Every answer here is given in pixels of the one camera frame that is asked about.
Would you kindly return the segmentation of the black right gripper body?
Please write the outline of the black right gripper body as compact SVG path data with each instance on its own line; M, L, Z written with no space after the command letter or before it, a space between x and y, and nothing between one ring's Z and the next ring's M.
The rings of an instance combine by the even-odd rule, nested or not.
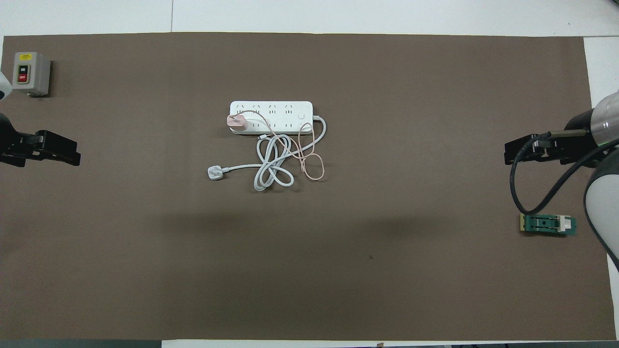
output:
M562 132L552 133L548 139L539 140L543 154L538 161L559 161L561 165L575 163L596 148L591 133L593 109L583 112L568 121Z

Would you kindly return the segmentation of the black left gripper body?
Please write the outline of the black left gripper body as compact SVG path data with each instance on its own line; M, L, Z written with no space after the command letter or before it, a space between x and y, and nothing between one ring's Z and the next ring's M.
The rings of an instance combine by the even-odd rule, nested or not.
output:
M39 136L15 130L4 114L0 115L0 161L14 167L24 167L27 160L43 161L37 146Z

